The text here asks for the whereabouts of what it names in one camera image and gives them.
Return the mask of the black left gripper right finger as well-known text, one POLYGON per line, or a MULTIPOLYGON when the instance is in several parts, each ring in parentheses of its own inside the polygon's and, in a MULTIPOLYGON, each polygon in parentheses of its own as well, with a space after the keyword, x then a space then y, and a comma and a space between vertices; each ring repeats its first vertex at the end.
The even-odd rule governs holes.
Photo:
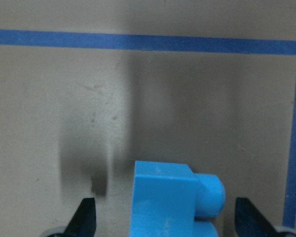
POLYGON ((235 230, 239 237, 279 237, 271 223, 246 197, 235 202, 235 230))

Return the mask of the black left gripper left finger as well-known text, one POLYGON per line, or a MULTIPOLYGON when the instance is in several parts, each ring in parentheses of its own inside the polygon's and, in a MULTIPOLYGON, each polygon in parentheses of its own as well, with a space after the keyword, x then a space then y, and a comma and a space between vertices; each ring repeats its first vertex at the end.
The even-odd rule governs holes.
POLYGON ((93 197, 84 198, 64 230, 64 236, 93 237, 96 227, 95 199, 93 197))

